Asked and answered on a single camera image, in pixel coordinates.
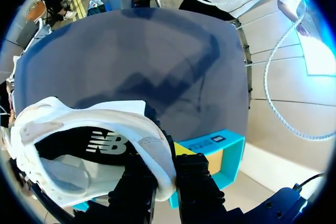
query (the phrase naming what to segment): sneaker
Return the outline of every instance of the sneaker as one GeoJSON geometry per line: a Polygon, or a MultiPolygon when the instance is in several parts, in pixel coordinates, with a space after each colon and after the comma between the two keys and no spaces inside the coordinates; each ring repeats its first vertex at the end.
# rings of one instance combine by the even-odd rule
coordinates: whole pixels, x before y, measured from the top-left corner
{"type": "Polygon", "coordinates": [[[64,15],[64,19],[73,19],[77,15],[77,12],[67,11],[64,15]]]}
{"type": "Polygon", "coordinates": [[[144,101],[72,109],[55,97],[25,108],[11,128],[17,167],[60,207],[114,190],[129,153],[138,153],[157,179],[156,200],[175,191],[176,171],[163,132],[144,116],[144,101]]]}

